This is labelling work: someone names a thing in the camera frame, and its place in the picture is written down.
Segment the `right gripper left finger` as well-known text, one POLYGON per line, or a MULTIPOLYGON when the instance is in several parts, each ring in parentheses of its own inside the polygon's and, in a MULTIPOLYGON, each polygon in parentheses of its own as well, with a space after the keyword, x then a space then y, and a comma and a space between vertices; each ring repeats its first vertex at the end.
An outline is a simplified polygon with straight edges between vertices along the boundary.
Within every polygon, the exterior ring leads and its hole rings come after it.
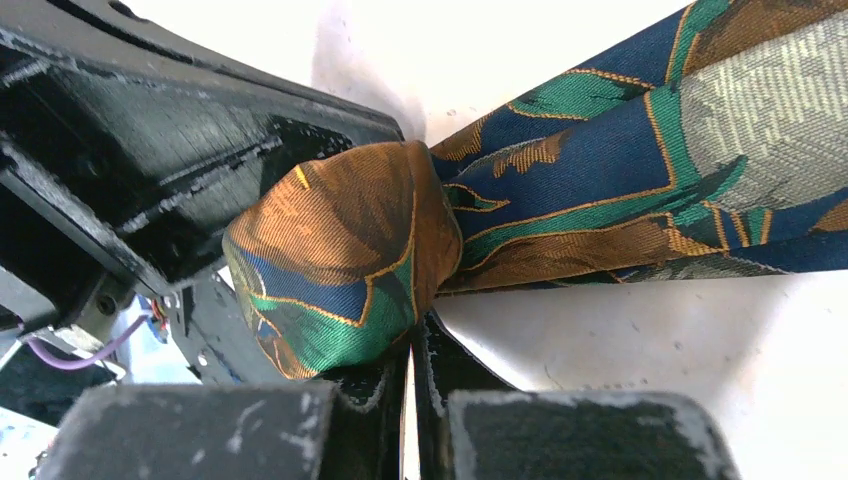
POLYGON ((307 382, 86 391, 40 479, 397 479, 407 357, 307 382))

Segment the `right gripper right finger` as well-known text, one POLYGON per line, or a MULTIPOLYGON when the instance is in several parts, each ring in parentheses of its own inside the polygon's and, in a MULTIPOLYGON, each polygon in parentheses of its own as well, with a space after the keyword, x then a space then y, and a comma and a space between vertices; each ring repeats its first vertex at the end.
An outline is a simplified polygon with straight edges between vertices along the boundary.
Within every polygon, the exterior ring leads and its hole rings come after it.
POLYGON ((413 330, 424 479, 735 479, 707 411, 671 392, 525 392, 434 313, 413 330))

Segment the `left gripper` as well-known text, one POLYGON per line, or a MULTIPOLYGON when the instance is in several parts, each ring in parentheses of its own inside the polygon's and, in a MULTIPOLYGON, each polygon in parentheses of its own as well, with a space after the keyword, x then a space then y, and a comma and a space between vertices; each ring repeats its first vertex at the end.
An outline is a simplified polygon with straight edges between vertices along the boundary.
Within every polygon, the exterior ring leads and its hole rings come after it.
POLYGON ((5 1, 1 305, 32 331, 192 284, 293 166, 401 136, 121 2, 5 1))

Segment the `brown green patterned tie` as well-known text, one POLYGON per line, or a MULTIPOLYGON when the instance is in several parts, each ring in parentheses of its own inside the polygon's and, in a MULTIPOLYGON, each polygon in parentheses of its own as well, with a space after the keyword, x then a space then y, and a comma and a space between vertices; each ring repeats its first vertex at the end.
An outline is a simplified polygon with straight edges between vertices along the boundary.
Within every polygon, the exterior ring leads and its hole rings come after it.
POLYGON ((284 377, 440 296, 847 265, 847 5, 697 1, 441 143, 301 163, 223 251, 284 377))

